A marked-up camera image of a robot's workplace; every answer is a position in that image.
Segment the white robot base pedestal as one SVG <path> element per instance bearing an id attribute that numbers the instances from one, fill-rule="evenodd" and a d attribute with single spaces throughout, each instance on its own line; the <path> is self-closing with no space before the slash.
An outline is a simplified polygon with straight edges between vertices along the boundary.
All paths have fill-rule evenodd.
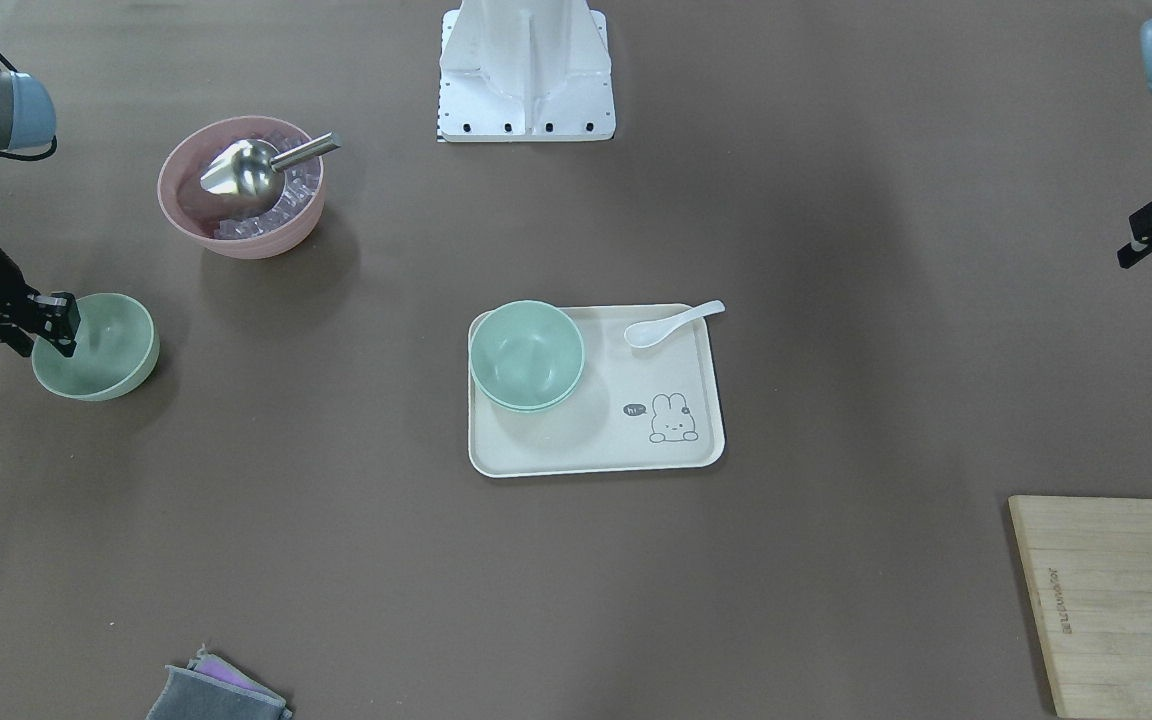
<path id="1" fill-rule="evenodd" d="M 607 18 L 585 1 L 463 1 L 440 23 L 435 138 L 562 143 L 616 135 Z"/>

